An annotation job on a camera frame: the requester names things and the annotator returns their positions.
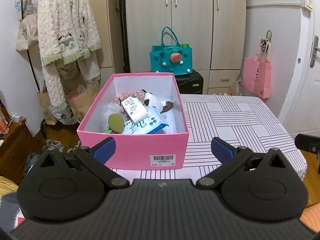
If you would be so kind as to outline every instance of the wardrobe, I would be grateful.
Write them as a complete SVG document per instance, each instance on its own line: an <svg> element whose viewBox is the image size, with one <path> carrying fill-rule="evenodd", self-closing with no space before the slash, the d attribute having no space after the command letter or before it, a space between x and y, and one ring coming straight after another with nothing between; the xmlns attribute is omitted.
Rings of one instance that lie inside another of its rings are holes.
<svg viewBox="0 0 320 240"><path fill-rule="evenodd" d="M242 64L246 0L125 0L131 72L150 72L149 52L169 26L192 48L204 94L229 92ZM175 44L165 32L164 43Z"/></svg>

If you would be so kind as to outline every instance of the plastic bottle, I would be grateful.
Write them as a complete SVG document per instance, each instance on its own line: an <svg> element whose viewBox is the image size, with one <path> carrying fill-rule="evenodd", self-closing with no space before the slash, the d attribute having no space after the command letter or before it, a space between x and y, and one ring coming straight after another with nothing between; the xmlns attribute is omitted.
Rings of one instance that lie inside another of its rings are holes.
<svg viewBox="0 0 320 240"><path fill-rule="evenodd" d="M11 118L10 118L8 111L5 108L4 104L1 102L1 99L0 99L0 109L1 109L2 114L4 115L4 118L9 123L11 121Z"/></svg>
<svg viewBox="0 0 320 240"><path fill-rule="evenodd" d="M5 118L3 115L0 115L0 133L7 134L9 131L8 125L5 122Z"/></svg>

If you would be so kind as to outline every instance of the pink box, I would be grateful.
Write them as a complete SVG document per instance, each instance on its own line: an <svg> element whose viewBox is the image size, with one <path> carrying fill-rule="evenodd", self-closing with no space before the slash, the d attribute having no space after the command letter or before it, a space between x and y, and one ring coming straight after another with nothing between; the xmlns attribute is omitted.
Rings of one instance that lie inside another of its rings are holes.
<svg viewBox="0 0 320 240"><path fill-rule="evenodd" d="M160 101L171 101L173 109L165 113L168 130L163 134L127 135L106 134L104 114L113 98L124 91L144 89ZM168 170L182 168L189 138L180 93L172 73L125 73L113 74L101 89L77 133L82 145L93 147L107 137L116 141L116 152L105 163L112 169ZM151 155L175 155L174 166L152 166Z"/></svg>

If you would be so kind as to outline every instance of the barcode label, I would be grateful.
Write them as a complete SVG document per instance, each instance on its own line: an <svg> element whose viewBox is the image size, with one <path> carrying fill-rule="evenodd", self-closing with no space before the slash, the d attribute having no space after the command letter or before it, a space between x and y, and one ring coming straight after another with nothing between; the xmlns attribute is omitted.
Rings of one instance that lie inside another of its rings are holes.
<svg viewBox="0 0 320 240"><path fill-rule="evenodd" d="M176 164L176 155L150 155L150 164L153 167L174 166Z"/></svg>

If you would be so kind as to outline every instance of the blue gripper pad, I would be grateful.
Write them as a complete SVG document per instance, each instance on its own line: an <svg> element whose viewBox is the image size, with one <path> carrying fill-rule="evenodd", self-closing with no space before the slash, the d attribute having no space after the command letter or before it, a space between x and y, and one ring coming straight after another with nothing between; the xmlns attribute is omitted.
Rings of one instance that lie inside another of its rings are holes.
<svg viewBox="0 0 320 240"><path fill-rule="evenodd" d="M237 149L219 137L214 137L211 141L211 152L221 164L224 164L235 156Z"/></svg>
<svg viewBox="0 0 320 240"><path fill-rule="evenodd" d="M92 156L103 165L115 154L116 141L108 137L90 149Z"/></svg>

